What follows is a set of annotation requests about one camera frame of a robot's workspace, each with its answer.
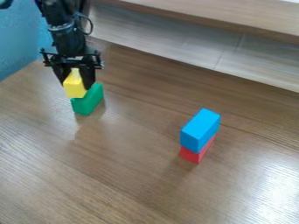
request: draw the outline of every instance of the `wood grain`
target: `wood grain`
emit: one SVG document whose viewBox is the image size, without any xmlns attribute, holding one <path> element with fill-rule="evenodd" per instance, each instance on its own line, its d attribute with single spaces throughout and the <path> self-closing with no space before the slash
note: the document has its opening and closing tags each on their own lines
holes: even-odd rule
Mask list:
<svg viewBox="0 0 299 224">
<path fill-rule="evenodd" d="M 91 19 L 94 38 L 299 92 L 299 45 L 103 4 Z"/>
<path fill-rule="evenodd" d="M 111 46 L 105 103 L 73 114 L 34 62 L 0 83 L 0 222 L 298 223 L 299 94 Z M 223 118 L 177 157 L 199 108 Z"/>
<path fill-rule="evenodd" d="M 234 32 L 299 44 L 299 4 L 288 0 L 93 0 Z"/>
</svg>

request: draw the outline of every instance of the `table surface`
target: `table surface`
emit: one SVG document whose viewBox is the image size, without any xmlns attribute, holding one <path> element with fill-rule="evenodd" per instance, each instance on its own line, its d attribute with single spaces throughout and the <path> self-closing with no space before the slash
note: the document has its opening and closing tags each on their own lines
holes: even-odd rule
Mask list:
<svg viewBox="0 0 299 224">
<path fill-rule="evenodd" d="M 34 62 L 0 83 L 0 222 L 298 223 L 299 94 L 112 46 L 106 100 L 74 115 Z M 201 164 L 177 134 L 222 115 Z"/>
<path fill-rule="evenodd" d="M 299 3 L 282 0 L 95 0 L 299 44 Z"/>
</svg>

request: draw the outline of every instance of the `robotic arm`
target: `robotic arm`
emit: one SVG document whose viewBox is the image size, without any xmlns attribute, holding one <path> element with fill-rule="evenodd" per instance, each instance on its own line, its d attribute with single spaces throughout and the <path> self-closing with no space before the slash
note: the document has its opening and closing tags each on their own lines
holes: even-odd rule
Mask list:
<svg viewBox="0 0 299 224">
<path fill-rule="evenodd" d="M 7 9 L 13 0 L 0 0 L 0 9 Z M 85 0 L 36 0 L 52 34 L 52 47 L 41 49 L 46 67 L 51 67 L 62 84 L 72 68 L 79 68 L 86 90 L 95 83 L 95 69 L 102 69 L 101 54 L 87 46 L 86 36 L 93 32 L 92 21 L 80 12 Z M 82 19 L 90 23 L 84 31 Z"/>
</svg>

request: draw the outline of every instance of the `wooden block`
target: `wooden block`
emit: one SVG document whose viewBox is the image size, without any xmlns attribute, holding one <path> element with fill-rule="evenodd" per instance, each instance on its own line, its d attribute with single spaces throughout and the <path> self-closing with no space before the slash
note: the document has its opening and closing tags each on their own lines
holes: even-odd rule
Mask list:
<svg viewBox="0 0 299 224">
<path fill-rule="evenodd" d="M 210 138 L 210 140 L 206 143 L 206 145 L 201 149 L 199 153 L 193 153 L 192 151 L 181 146 L 181 151 L 179 152 L 179 156 L 181 158 L 184 158 L 185 160 L 188 160 L 189 162 L 197 164 L 203 159 L 205 153 L 211 147 L 214 139 L 215 139 L 215 135 Z"/>
<path fill-rule="evenodd" d="M 215 135 L 219 124 L 220 115 L 202 108 L 181 129 L 180 144 L 193 153 L 199 153 L 209 139 Z"/>
<path fill-rule="evenodd" d="M 84 88 L 83 80 L 78 68 L 72 69 L 72 72 L 63 82 L 63 88 L 65 89 L 68 98 L 83 98 L 85 96 L 87 91 Z"/>
<path fill-rule="evenodd" d="M 84 98 L 74 98 L 71 100 L 73 112 L 82 116 L 89 116 L 95 107 L 101 102 L 104 97 L 103 86 L 95 82 L 87 91 Z"/>
</svg>

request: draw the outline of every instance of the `wooden shelf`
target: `wooden shelf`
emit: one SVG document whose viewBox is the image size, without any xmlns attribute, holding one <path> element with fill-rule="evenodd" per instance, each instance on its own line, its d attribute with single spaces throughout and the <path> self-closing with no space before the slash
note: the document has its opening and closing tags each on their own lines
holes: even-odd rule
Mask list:
<svg viewBox="0 0 299 224">
<path fill-rule="evenodd" d="M 234 32 L 299 44 L 299 4 L 287 0 L 94 0 Z"/>
<path fill-rule="evenodd" d="M 297 45 L 100 4 L 91 19 L 94 38 L 299 92 Z"/>
</svg>

